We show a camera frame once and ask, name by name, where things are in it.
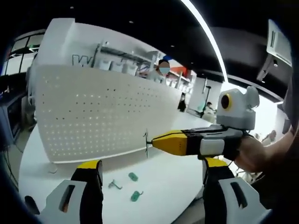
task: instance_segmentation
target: white table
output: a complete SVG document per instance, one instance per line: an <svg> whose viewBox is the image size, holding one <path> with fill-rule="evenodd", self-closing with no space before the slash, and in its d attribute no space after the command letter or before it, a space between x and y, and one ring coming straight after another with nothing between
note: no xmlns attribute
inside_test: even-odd
<svg viewBox="0 0 299 224"><path fill-rule="evenodd" d="M179 113L173 129L209 126L210 123L188 113ZM50 162L36 126L27 142L21 160L19 193L34 198L39 210L46 197L64 179L70 179L78 163L57 164L55 174L48 173ZM128 177L134 172L139 180ZM123 188L108 188L115 183ZM174 156L155 148L149 158L139 151L103 159L103 222L105 224L170 224L190 204L202 187L202 162L196 156ZM144 192L131 202L135 190Z"/></svg>

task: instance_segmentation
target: hand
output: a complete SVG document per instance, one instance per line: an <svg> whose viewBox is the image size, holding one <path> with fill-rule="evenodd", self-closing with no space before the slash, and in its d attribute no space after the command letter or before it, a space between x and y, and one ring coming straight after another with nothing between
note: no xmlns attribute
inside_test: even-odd
<svg viewBox="0 0 299 224"><path fill-rule="evenodd" d="M267 161L267 154L261 142L252 137L245 137L239 147L240 154L235 164L241 169L255 173L263 171Z"/></svg>

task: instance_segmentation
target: face mask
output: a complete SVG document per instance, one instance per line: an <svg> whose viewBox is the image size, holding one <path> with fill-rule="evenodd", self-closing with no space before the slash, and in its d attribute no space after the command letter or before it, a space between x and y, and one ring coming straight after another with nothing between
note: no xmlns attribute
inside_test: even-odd
<svg viewBox="0 0 299 224"><path fill-rule="evenodd" d="M165 75L170 71L170 68L159 68L160 72Z"/></svg>

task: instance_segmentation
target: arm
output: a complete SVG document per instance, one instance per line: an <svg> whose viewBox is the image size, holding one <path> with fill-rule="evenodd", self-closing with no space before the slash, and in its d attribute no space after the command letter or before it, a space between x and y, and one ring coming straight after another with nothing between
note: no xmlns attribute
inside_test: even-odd
<svg viewBox="0 0 299 224"><path fill-rule="evenodd" d="M254 138L244 138L239 147L240 154L235 159L235 164L247 172L263 172L283 160L293 138L292 129L279 141L267 147L264 147L261 142Z"/></svg>

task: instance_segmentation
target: ceiling light strip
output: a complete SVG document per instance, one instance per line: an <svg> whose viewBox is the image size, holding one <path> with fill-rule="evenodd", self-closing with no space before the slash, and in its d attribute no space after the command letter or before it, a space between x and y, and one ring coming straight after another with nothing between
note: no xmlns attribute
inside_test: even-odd
<svg viewBox="0 0 299 224"><path fill-rule="evenodd" d="M228 83L228 76L226 73L226 69L224 66L224 61L223 58L221 56L220 50L218 48L218 45L216 43L216 40L214 39L214 36L212 34L212 32L210 31L210 28L208 27L206 21L202 18L202 16L200 15L199 11L195 8L195 6L189 1L189 0L180 0L188 9L189 11L194 15L194 17L196 18L196 20L199 22L199 24L201 25L201 27L204 29L207 37L210 40L210 43L216 53L216 56L218 58L221 70L222 70L222 74L224 77L224 81Z"/></svg>

